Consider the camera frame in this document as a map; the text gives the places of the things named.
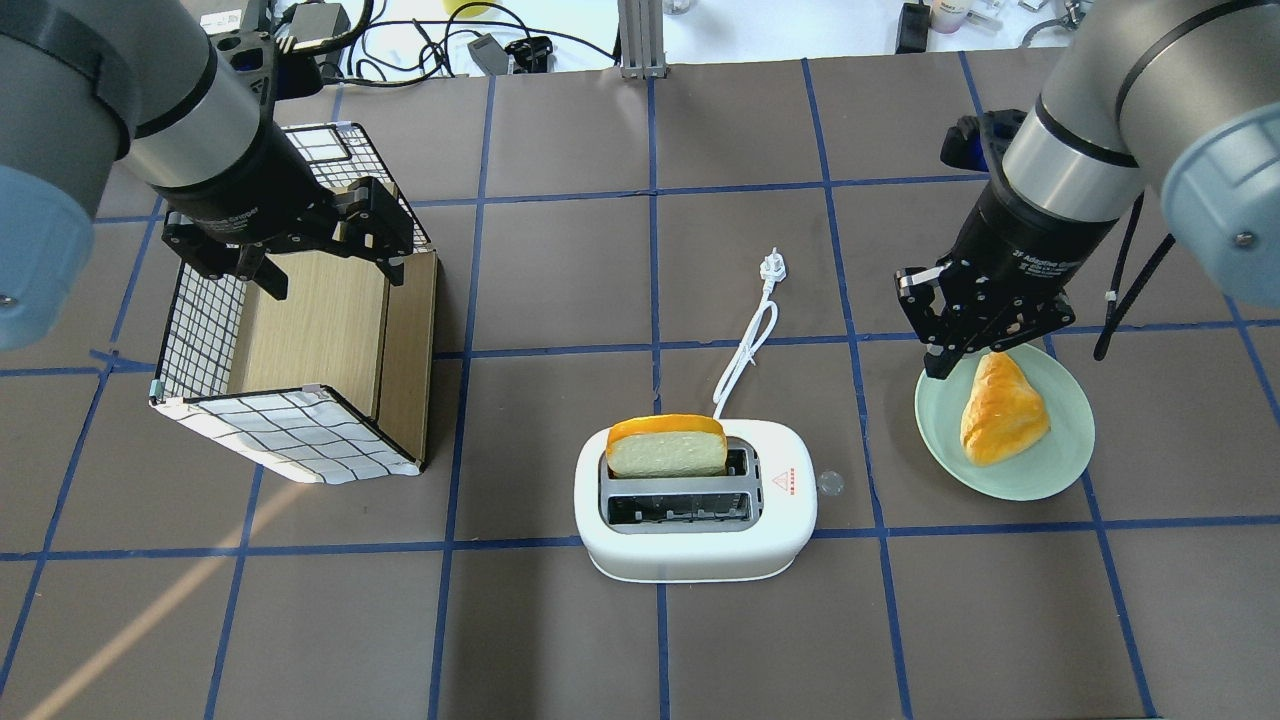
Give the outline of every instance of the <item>black rubber ring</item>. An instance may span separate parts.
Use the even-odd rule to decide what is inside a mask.
[[[1166,32],[1164,37],[1161,37],[1155,45],[1152,45],[1146,53],[1142,54],[1142,58],[1138,58],[1138,61],[1133,64],[1133,68],[1129,68],[1129,74],[1125,76],[1124,82],[1120,83],[1120,92],[1116,94],[1116,109],[1115,109],[1116,122],[1117,123],[1120,122],[1120,113],[1124,111],[1124,101],[1129,96],[1129,91],[1133,90],[1133,85],[1138,82],[1138,76],[1140,76],[1143,70],[1147,69],[1147,65],[1149,65],[1152,60],[1156,59],[1157,55],[1167,50],[1170,45],[1178,42],[1179,38],[1181,38],[1190,31],[1203,24],[1211,23],[1224,15],[1230,15],[1231,13],[1235,13],[1238,10],[1261,8],[1263,5],[1280,5],[1280,0],[1231,0],[1230,3],[1224,3],[1215,8],[1210,8],[1208,10],[1204,10],[1203,13],[1192,17],[1180,26]]]
[[[1048,131],[1062,145],[1066,145],[1071,150],[1082,155],[1087,155],[1098,160],[1101,163],[1107,163],[1108,165],[1119,165],[1121,168],[1137,168],[1138,161],[1133,159],[1133,155],[1126,155],[1124,152],[1116,152],[1115,150],[1107,150],[1106,147],[1094,145],[1088,140],[1075,135],[1074,132],[1066,129],[1062,123],[1057,122],[1057,118],[1048,113],[1044,108],[1044,101],[1041,97],[1036,99],[1036,117],[1039,118],[1044,129]]]
[[[214,86],[214,77],[218,74],[218,51],[214,50],[212,42],[209,42],[207,45],[209,60],[205,63],[205,70],[200,73],[200,79],[196,81],[196,86],[192,87],[191,92],[179,100],[177,105],[140,124],[137,131],[133,133],[134,140],[155,135],[173,126],[178,120],[186,118],[196,108],[196,105],[205,99],[205,95],[209,94],[209,88]]]

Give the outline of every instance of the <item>croissant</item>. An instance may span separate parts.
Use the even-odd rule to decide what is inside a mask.
[[[978,361],[973,391],[960,419],[960,442],[974,465],[1009,460],[1048,433],[1044,398],[1004,352]]]

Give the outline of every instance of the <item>gray tabletop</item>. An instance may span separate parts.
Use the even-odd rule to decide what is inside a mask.
[[[1028,106],[1056,54],[283,104],[364,124],[439,250],[419,478],[298,486],[147,407],[177,260],[118,172],[61,324],[0,355],[0,716],[1272,715],[1280,311],[1175,249],[1094,363],[1117,231],[1043,343],[1097,420],[1079,482],[992,500],[915,429],[892,272],[941,255],[986,179],[937,160],[942,135]],[[1148,211],[1134,256],[1165,232]],[[576,536],[577,452],[712,410],[773,246],[781,320],[726,416],[792,427],[846,488],[777,578],[609,580]]]

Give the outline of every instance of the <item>metal post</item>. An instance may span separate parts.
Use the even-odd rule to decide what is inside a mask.
[[[618,0],[622,77],[667,77],[662,49],[662,0]]]

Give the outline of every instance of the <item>white label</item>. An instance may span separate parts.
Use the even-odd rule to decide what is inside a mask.
[[[200,17],[200,27],[205,28],[209,35],[218,35],[219,32],[230,32],[233,29],[239,29],[241,18],[244,15],[244,10],[227,10],[225,13],[210,13],[207,15]]]

